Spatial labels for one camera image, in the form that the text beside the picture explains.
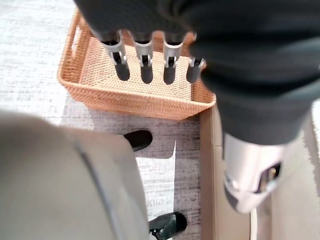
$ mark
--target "white rug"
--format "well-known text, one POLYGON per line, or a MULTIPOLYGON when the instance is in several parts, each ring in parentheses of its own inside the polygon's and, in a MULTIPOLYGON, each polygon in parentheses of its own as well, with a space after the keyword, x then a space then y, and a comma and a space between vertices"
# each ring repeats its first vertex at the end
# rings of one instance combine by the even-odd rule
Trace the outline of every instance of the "white rug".
POLYGON ((0 108, 115 134, 149 129, 154 140, 137 153, 149 219, 181 211, 189 226, 177 239, 200 239, 199 119, 99 112, 72 100, 57 69, 74 10, 72 0, 0 1, 0 108))

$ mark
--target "woven basket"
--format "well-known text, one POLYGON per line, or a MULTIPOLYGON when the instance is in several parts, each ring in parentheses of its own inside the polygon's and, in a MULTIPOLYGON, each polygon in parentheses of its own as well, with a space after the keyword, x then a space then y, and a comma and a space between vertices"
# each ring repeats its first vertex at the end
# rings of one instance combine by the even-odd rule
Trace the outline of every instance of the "woven basket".
POLYGON ((182 120, 212 107, 216 98, 198 80, 190 84, 186 80, 189 64, 186 37, 181 57, 176 67, 175 81, 166 85, 163 80, 164 56, 161 33, 154 36, 153 81, 141 80, 140 65, 133 42, 127 32, 123 35, 130 79, 118 79, 115 67, 103 45, 93 37, 88 25, 77 11, 65 43, 58 79, 76 100, 87 107, 112 111, 182 120))

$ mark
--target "basket rim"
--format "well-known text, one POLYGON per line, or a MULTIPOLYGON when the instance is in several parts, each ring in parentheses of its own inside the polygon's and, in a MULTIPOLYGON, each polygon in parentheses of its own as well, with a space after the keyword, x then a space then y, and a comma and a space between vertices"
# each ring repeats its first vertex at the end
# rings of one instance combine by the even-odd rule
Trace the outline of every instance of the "basket rim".
POLYGON ((115 88, 100 88, 100 87, 94 87, 94 86, 88 86, 85 84, 81 83, 76 83, 76 82, 70 82, 67 81, 63 78, 63 68, 65 65, 66 61, 66 55, 67 51, 69 48, 69 45, 71 44, 71 41, 74 39, 75 32, 76 32, 76 27, 78 25, 78 22, 76 21, 77 18, 80 18, 81 14, 78 9, 75 10, 75 13, 72 18, 72 22, 65 40, 62 56, 59 62, 58 66, 58 71, 57 71, 57 78, 58 81, 61 85, 64 87, 73 87, 73 88, 78 88, 78 89, 87 89, 87 90, 95 90, 95 91, 100 91, 100 92, 108 92, 108 93, 115 93, 115 94, 124 94, 124 95, 130 95, 130 96, 137 96, 137 97, 147 97, 155 100, 167 100, 167 101, 173 101, 176 103, 181 103, 181 104, 188 104, 192 106, 197 106, 197 107, 206 107, 210 108, 215 105, 216 103, 216 95, 213 93, 212 94, 212 101, 211 102, 198 102, 198 101, 192 101, 192 100, 184 100, 180 99, 177 97, 170 97, 170 96, 160 96, 160 95, 155 95, 151 93, 142 93, 142 92, 137 92, 137 91, 128 91, 128 90, 117 90, 115 88))

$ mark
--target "gray carpet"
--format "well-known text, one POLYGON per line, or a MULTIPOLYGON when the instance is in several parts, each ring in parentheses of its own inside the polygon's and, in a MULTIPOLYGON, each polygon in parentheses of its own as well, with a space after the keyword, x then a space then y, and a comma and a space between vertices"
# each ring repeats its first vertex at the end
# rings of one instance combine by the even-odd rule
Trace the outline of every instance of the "gray carpet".
POLYGON ((72 0, 0 2, 0 108, 100 132, 149 129, 154 141, 137 153, 149 219, 181 211, 189 226, 177 239, 199 239, 199 119, 100 112, 72 100, 58 83, 57 69, 74 10, 72 0))

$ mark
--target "robotic hand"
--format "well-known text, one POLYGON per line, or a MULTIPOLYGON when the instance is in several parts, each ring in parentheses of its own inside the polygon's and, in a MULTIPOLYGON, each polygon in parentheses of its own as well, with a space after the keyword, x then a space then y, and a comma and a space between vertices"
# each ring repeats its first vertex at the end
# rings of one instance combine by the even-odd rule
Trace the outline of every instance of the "robotic hand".
POLYGON ((201 79, 217 97, 224 133, 227 199, 240 213, 258 206, 277 186, 287 145, 296 138, 312 102, 320 97, 320 2, 75 3, 124 81, 130 71, 121 30, 129 30, 135 41, 145 83, 153 77, 154 31, 164 32, 167 84, 174 81, 186 32, 197 34, 190 47, 190 67, 206 60, 201 79))

